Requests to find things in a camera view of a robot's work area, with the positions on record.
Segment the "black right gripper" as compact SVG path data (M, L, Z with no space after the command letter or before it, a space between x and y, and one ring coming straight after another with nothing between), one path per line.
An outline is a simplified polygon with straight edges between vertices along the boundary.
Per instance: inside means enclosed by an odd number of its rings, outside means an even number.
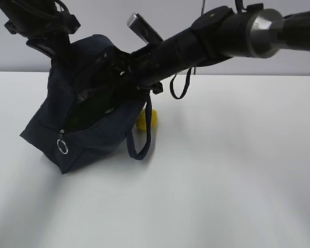
M151 60L151 52L126 53L117 49L111 62L111 79L115 84L138 90L163 92L162 78L157 63Z

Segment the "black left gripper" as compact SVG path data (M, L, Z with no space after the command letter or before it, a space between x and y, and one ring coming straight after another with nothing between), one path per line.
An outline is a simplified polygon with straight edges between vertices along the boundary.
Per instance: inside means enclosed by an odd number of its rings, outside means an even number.
M28 47L63 64L68 64L73 57L69 35L80 26L73 14L56 14L52 19L34 14L19 15L10 17L4 25L12 35L25 37Z

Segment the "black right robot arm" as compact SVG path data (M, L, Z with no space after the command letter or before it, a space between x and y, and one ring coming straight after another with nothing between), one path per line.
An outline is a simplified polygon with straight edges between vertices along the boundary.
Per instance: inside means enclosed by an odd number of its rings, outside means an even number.
M267 59L280 50L310 52L310 11L283 16L263 4L237 5L237 10L220 6L168 39L162 39L137 13L127 25L146 46L120 60L112 81L139 88L233 57Z

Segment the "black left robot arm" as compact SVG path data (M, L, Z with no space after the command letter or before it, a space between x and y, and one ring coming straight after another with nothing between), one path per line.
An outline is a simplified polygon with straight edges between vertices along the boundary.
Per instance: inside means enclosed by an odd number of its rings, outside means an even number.
M62 1L0 1L8 21L4 27L12 34L27 38L26 45L53 61L72 63L74 55L69 35L80 23Z

